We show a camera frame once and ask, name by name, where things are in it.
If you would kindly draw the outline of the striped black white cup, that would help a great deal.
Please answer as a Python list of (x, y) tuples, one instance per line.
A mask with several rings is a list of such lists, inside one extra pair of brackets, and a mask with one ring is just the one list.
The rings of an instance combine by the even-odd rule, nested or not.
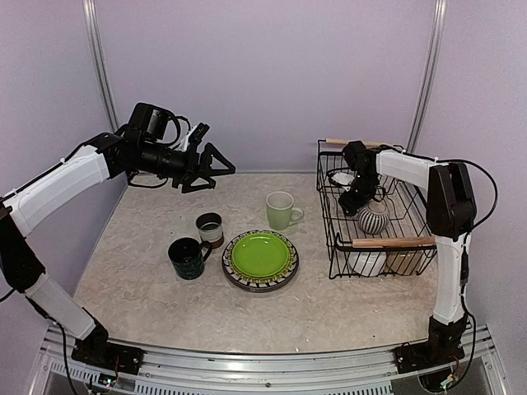
[(364, 233), (378, 235), (388, 225), (388, 207), (384, 202), (371, 200), (359, 210), (357, 220)]

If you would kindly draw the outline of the brown white small bowl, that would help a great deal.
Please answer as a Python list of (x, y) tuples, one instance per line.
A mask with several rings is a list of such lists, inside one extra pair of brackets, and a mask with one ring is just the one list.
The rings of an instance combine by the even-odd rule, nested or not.
[(211, 244), (213, 249), (219, 249), (224, 243), (222, 217), (215, 212), (208, 212), (199, 216), (195, 225), (200, 239)]

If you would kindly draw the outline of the light green cup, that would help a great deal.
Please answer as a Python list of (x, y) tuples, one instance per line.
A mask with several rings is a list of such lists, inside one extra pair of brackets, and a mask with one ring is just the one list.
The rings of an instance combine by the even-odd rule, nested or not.
[(265, 203), (268, 223), (274, 230), (285, 230), (304, 218), (304, 211), (295, 206), (294, 197), (285, 191), (270, 193)]

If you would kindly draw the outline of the dark green mug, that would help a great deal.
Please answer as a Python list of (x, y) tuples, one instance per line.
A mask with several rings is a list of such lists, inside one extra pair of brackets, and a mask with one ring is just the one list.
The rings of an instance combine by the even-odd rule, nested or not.
[(177, 273), (184, 280), (199, 278), (205, 269), (205, 262), (212, 252), (208, 241), (199, 242), (185, 237), (174, 241), (168, 248), (168, 257)]

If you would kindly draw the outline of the yellow green woven plate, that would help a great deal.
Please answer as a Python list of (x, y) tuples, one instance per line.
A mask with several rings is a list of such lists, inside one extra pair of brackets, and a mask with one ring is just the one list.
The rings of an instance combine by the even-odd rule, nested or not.
[(226, 251), (227, 271), (242, 281), (275, 281), (292, 264), (292, 244), (270, 230), (252, 230), (238, 235)]

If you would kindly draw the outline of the lime green plate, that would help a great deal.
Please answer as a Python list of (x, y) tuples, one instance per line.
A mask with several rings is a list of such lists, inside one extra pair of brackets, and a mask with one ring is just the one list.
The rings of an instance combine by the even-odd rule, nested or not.
[(243, 235), (230, 252), (233, 268), (251, 278), (278, 274), (289, 263), (290, 249), (279, 236), (269, 232)]

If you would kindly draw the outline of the white plate dark stripes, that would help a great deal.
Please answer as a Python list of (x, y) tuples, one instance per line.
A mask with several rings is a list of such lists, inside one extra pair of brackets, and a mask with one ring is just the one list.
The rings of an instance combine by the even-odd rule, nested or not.
[(222, 253), (222, 270), (235, 286), (264, 293), (285, 286), (296, 275), (300, 257), (293, 243), (271, 230), (237, 235)]

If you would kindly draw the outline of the grey reindeer plate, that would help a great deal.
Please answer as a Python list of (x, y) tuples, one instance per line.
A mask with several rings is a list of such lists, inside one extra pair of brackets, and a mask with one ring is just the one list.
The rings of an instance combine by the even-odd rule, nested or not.
[(264, 283), (251, 282), (235, 274), (227, 265), (222, 264), (222, 272), (226, 276), (227, 280), (234, 286), (248, 291), (250, 293), (268, 293), (275, 290), (279, 290), (286, 286), (297, 274), (300, 268), (299, 264), (292, 265), (291, 268), (286, 271), (277, 280)]

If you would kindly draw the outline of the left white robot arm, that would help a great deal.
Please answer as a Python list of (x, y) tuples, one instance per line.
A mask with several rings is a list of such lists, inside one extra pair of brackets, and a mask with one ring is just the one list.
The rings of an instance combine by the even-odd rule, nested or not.
[(137, 172), (153, 174), (170, 180), (183, 193), (195, 191), (197, 180), (204, 182), (204, 188), (214, 188), (216, 177), (234, 174), (236, 168), (211, 143), (198, 150), (205, 129), (199, 125), (183, 147), (159, 142), (151, 133), (130, 126), (102, 133), (1, 199), (1, 270), (7, 284), (73, 335), (77, 352), (99, 366), (115, 358), (107, 330), (52, 278), (31, 236), (81, 194), (122, 174), (130, 179)]

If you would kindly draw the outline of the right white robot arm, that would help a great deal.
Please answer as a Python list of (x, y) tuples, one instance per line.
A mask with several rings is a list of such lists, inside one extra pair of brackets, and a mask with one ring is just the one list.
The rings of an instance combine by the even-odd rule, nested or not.
[(395, 348), (396, 360), (411, 367), (419, 363), (438, 365), (461, 359), (460, 339), (473, 318), (464, 301), (469, 277), (469, 244), (477, 220), (476, 199), (467, 160), (438, 160), (398, 151), (391, 146), (369, 148), (361, 141), (349, 142), (343, 157), (355, 172), (343, 207), (355, 214), (373, 197), (380, 176), (410, 183), (427, 192), (427, 224), (436, 244), (438, 287), (436, 304), (424, 342)]

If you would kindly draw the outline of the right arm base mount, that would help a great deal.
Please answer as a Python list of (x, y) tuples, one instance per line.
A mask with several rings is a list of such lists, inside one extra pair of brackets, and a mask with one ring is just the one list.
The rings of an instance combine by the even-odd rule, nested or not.
[(450, 349), (434, 349), (425, 342), (403, 344), (396, 347), (393, 353), (399, 374), (429, 369), (465, 357), (461, 346), (454, 346)]

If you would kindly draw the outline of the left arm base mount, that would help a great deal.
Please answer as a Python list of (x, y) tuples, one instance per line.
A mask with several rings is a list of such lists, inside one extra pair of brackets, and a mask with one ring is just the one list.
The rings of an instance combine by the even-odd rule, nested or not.
[(72, 358), (75, 361), (119, 374), (138, 375), (143, 357), (144, 351), (140, 348), (110, 342), (100, 349), (75, 345), (72, 351)]

